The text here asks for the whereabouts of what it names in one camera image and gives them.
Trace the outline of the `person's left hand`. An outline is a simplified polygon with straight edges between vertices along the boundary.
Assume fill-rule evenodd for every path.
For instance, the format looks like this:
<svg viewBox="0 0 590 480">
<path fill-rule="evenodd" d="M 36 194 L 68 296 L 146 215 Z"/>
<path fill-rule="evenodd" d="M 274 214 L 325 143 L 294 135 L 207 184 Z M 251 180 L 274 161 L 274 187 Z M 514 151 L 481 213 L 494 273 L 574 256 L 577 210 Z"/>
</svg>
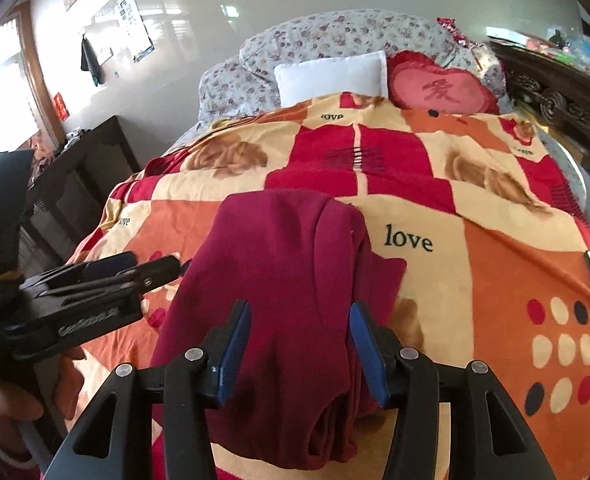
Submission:
<svg viewBox="0 0 590 480">
<path fill-rule="evenodd" d="M 79 393 L 84 379 L 74 363 L 86 355 L 80 347 L 68 350 L 60 358 L 58 383 L 53 393 L 53 402 L 65 420 L 71 420 L 76 411 Z M 0 448 L 10 455 L 27 453 L 20 434 L 20 422 L 33 422 L 44 412 L 43 406 L 30 393 L 0 379 Z"/>
</svg>

